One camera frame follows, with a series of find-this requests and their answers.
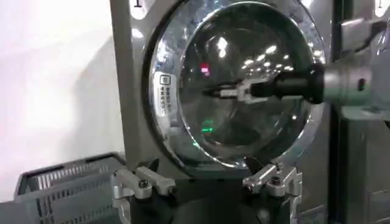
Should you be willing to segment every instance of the washing machine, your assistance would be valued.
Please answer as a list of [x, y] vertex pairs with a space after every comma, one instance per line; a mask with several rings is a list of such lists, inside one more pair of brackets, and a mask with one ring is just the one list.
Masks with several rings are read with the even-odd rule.
[[303, 172], [299, 210], [325, 218], [328, 110], [301, 99], [244, 105], [204, 88], [330, 61], [332, 1], [130, 0], [112, 4], [129, 169], [244, 178], [245, 158]]

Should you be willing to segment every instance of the label sticker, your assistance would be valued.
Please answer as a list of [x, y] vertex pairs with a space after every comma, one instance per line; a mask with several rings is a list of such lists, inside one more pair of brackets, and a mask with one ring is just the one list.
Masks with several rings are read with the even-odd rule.
[[177, 112], [176, 81], [176, 76], [172, 74], [163, 72], [154, 74], [154, 108], [157, 116], [165, 117]]

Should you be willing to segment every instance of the red light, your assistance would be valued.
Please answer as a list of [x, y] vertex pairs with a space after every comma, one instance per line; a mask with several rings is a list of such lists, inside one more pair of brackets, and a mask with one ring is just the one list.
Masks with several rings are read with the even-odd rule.
[[200, 64], [200, 71], [201, 73], [204, 73], [205, 76], [210, 76], [210, 70], [208, 68], [208, 63], [202, 63]]

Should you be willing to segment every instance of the metal clamp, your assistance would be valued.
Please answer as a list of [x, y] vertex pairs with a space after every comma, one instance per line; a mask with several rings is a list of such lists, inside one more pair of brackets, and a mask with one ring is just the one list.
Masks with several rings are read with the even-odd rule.
[[123, 198], [132, 194], [137, 199], [152, 196], [152, 185], [148, 180], [142, 180], [127, 169], [118, 170], [112, 176], [114, 197]]
[[260, 103], [268, 101], [268, 97], [253, 97], [250, 93], [250, 87], [256, 83], [264, 83], [269, 81], [269, 78], [245, 79], [238, 85], [233, 85], [234, 88], [222, 89], [220, 95], [222, 98], [237, 97], [239, 102], [246, 104]]
[[118, 170], [111, 176], [113, 207], [118, 208], [123, 224], [131, 224], [130, 202], [128, 197], [146, 199], [152, 196], [152, 187], [160, 195], [168, 195], [175, 188], [173, 179], [165, 178], [147, 167], [137, 168], [135, 174], [127, 169]]
[[175, 180], [165, 178], [156, 172], [151, 171], [147, 167], [137, 168], [135, 174], [142, 180], [148, 180], [156, 188], [160, 195], [168, 195], [172, 193], [176, 187]]
[[268, 164], [259, 172], [251, 177], [243, 179], [243, 186], [253, 194], [258, 194], [261, 187], [266, 184], [274, 175], [277, 174], [277, 167], [273, 164]]
[[302, 202], [302, 173], [295, 167], [283, 169], [280, 175], [273, 176], [266, 184], [270, 195], [283, 197], [292, 196], [290, 201], [290, 224], [297, 222], [297, 207]]

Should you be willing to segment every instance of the robotic arm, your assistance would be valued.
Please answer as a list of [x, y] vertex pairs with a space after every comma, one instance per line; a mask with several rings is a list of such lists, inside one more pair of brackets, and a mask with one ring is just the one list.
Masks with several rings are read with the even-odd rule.
[[303, 97], [312, 104], [332, 103], [348, 119], [390, 121], [389, 32], [387, 21], [346, 21], [341, 24], [342, 59], [284, 71], [273, 79], [224, 83], [204, 94], [244, 103]]

